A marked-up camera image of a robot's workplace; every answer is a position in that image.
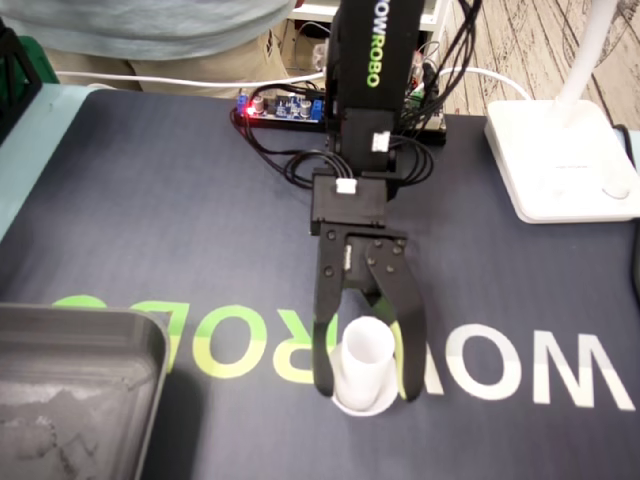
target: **lamp base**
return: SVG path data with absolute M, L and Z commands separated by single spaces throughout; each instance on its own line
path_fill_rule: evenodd
M 640 177 L 592 102 L 499 101 L 485 135 L 518 217 L 527 223 L 640 217 Z

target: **wooden floor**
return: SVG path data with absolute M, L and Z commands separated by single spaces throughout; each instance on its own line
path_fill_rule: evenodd
M 584 98 L 612 123 L 640 130 L 640 0 L 620 0 L 615 21 Z M 536 99 L 560 91 L 585 26 L 591 0 L 484 0 L 476 23 L 472 65 L 515 80 Z M 442 51 L 458 30 L 462 11 L 453 0 Z M 483 115 L 494 100 L 516 99 L 511 87 L 467 74 L 446 104 L 448 113 Z

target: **wire bundle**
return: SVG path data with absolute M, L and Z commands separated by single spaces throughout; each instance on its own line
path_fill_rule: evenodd
M 458 0 L 458 3 L 465 16 L 464 22 L 449 45 L 436 74 L 425 81 L 424 97 L 420 106 L 406 110 L 400 119 L 400 131 L 414 131 L 414 138 L 422 133 L 426 120 L 429 120 L 442 108 L 447 97 L 462 80 L 473 57 L 476 44 L 475 22 L 482 7 L 482 0 L 472 0 L 471 5 L 467 0 Z M 453 57 L 454 65 L 458 65 L 460 62 L 460 68 L 459 70 L 455 69 L 454 74 L 449 76 L 445 87 L 432 98 L 429 92 L 438 89 L 438 79 L 443 74 L 444 65 L 451 57 Z
M 249 97 L 249 104 L 253 102 L 255 97 L 266 90 L 284 90 L 298 95 L 313 93 L 313 90 L 309 90 L 307 88 L 274 83 L 254 90 Z M 336 153 L 322 150 L 272 150 L 264 147 L 254 136 L 248 115 L 244 115 L 243 112 L 238 112 L 237 109 L 234 108 L 231 110 L 230 118 L 235 129 L 245 138 L 247 143 L 253 147 L 265 163 L 282 175 L 287 182 L 295 185 L 296 187 L 303 188 L 305 190 L 310 190 L 312 188 L 313 180 L 299 175 L 298 169 L 305 162 L 314 159 L 323 160 L 324 163 L 334 171 L 338 178 L 354 178 L 353 170 L 351 170 L 349 164 L 344 158 Z M 290 158 L 282 165 L 272 159 L 270 155 L 289 156 Z
M 398 185 L 399 187 L 402 188 L 417 185 L 418 183 L 424 182 L 433 173 L 435 165 L 433 154 L 431 153 L 431 150 L 419 141 L 409 137 L 394 135 L 391 137 L 389 147 L 398 153 L 401 153 L 403 147 L 408 147 L 413 150 L 414 153 L 415 160 L 413 162 L 413 166 L 406 175 L 401 177 Z M 398 170 L 402 170 L 403 166 L 404 165 L 398 162 Z

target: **white desk lamp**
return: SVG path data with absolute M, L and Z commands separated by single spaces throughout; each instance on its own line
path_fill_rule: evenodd
M 498 101 L 485 134 L 521 220 L 613 222 L 640 217 L 640 177 L 600 108 L 580 100 L 617 0 L 593 0 L 575 63 L 555 100 Z

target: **desk mat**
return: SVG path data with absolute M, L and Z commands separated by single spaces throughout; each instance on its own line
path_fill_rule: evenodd
M 261 163 L 231 106 L 93 93 L 0 244 L 2 301 L 166 313 L 146 479 L 640 478 L 632 225 L 520 222 L 485 119 L 449 117 L 433 177 L 389 208 L 433 369 L 415 403 L 350 418 L 309 384 L 309 194 Z M 345 292 L 338 338 L 366 312 Z

